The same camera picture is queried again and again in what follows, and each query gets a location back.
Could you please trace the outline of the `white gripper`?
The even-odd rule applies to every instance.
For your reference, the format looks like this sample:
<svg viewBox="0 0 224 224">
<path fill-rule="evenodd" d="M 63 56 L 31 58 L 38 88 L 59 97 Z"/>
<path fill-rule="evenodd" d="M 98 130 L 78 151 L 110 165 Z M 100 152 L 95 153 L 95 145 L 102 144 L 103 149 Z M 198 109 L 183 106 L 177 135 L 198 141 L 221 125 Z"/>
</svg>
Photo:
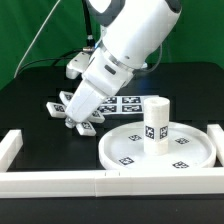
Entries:
<svg viewBox="0 0 224 224">
<path fill-rule="evenodd" d="M 66 107 L 65 126 L 73 129 L 86 120 L 108 97 L 114 96 L 133 77 L 133 70 L 118 66 L 108 54 L 97 49 L 90 58 L 82 81 Z"/>
</svg>

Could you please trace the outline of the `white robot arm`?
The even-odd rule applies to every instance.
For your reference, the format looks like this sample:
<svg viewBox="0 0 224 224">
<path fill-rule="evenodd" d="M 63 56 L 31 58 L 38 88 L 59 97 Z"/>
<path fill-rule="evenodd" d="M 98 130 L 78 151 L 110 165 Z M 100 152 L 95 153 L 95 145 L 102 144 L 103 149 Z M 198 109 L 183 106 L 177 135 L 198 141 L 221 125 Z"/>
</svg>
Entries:
<svg viewBox="0 0 224 224">
<path fill-rule="evenodd" d="M 182 10 L 180 0 L 87 0 L 87 4 L 106 32 L 65 110 L 76 123 L 87 120 L 106 98 L 130 82 Z"/>
</svg>

